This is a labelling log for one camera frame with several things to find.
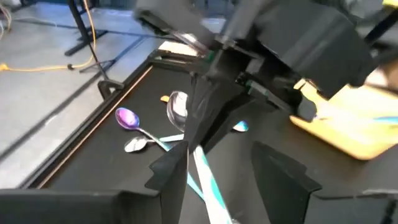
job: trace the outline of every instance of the spoon handle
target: spoon handle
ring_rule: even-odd
[[[162,137],[159,140],[162,142],[181,141],[184,139],[184,134],[177,134],[173,136]]]
[[[141,132],[142,134],[145,134],[148,138],[154,140],[160,147],[162,147],[163,149],[165,149],[166,151],[170,150],[170,146],[167,145],[166,143],[162,142],[161,140],[159,140],[157,137],[151,135],[151,133],[145,131],[142,128],[137,128],[137,131]]]
[[[141,132],[142,134],[145,134],[148,138],[151,138],[152,140],[154,140],[161,148],[163,148],[166,152],[169,152],[171,147],[162,142],[161,140],[159,140],[157,137],[151,135],[150,133],[148,133],[147,131],[145,131],[142,128],[137,128],[137,131]],[[188,173],[187,176],[187,184],[192,188],[192,190],[194,190],[198,196],[202,199],[205,200],[202,191],[200,190],[199,186],[197,185],[197,183],[195,183],[194,179],[192,178],[191,174]]]
[[[227,223],[232,224],[231,215],[226,208],[223,196],[217,186],[216,180],[211,172],[205,153],[201,146],[197,146],[193,152],[195,165],[197,166],[199,181],[203,194],[207,214],[211,224]]]

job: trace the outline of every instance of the black bracket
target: black bracket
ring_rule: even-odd
[[[104,100],[111,96],[111,88],[114,88],[115,90],[122,90],[124,88],[123,83],[114,80],[101,80],[98,82],[97,86],[99,93]]]

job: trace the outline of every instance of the yellow board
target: yellow board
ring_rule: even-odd
[[[361,160],[380,155],[398,143],[398,124],[382,123],[376,117],[398,116],[398,97],[370,86],[345,86],[329,101],[305,81],[296,86],[317,105],[318,118],[311,123],[291,116],[304,130]]]
[[[398,0],[384,0],[383,5],[398,7]]]

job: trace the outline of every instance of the concrete floor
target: concrete floor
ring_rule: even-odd
[[[95,9],[92,16],[96,28],[127,33],[108,33],[100,38],[96,50],[100,60],[114,58],[141,38],[108,71],[109,77],[114,80],[123,81],[164,41],[136,23],[129,11]],[[57,25],[76,27],[67,6],[37,3],[17,11],[12,17],[16,20],[12,24],[12,32],[5,34],[0,40],[0,63],[7,63],[12,68],[32,68],[79,64],[90,57],[88,48],[72,57],[63,54],[76,44],[76,38],[80,36],[77,29],[29,22],[40,20],[49,24],[55,22]],[[86,14],[83,19],[88,24]],[[222,23],[219,19],[205,21],[213,31],[218,31]],[[0,154],[95,73],[79,73],[77,70],[0,72]],[[100,105],[102,99],[95,83],[61,113],[48,120],[37,134],[4,161],[0,161],[0,188],[17,187]]]

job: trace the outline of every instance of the silver spoon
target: silver spoon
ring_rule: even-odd
[[[167,100],[167,117],[170,122],[180,131],[185,128],[185,122],[188,116],[186,103],[188,95],[182,91],[174,91]],[[247,122],[240,121],[233,127],[234,131],[246,132],[249,130]]]
[[[160,138],[159,140],[162,142],[174,142],[181,141],[184,138],[184,134],[178,134],[174,136],[168,136]],[[125,152],[137,152],[145,148],[145,146],[150,143],[155,142],[152,139],[148,139],[145,136],[137,136],[132,138],[130,141],[126,142],[124,145]]]
[[[116,117],[116,121],[118,121],[119,125],[122,126],[124,129],[139,131],[142,134],[146,135],[148,138],[155,141],[160,147],[162,147],[164,149],[169,148],[169,146],[166,145],[166,143],[160,141],[159,139],[157,139],[157,137],[151,135],[151,133],[148,133],[144,129],[140,128],[139,127],[139,118],[131,110],[129,110],[127,108],[118,108],[115,111],[115,117]]]
[[[151,135],[147,131],[140,128],[139,127],[139,118],[131,110],[129,110],[127,108],[118,108],[115,111],[115,116],[116,116],[116,120],[118,121],[120,126],[122,126],[123,128],[125,128],[127,130],[136,130],[136,131],[141,132],[142,134],[146,135],[148,138],[151,138],[153,141],[155,141],[165,151],[169,151],[171,149],[171,147],[168,146],[166,143],[160,141],[155,136]],[[198,196],[200,198],[203,199],[203,193],[201,192],[200,188],[197,186],[194,179],[192,178],[192,176],[189,173],[187,174],[187,184],[198,194]]]

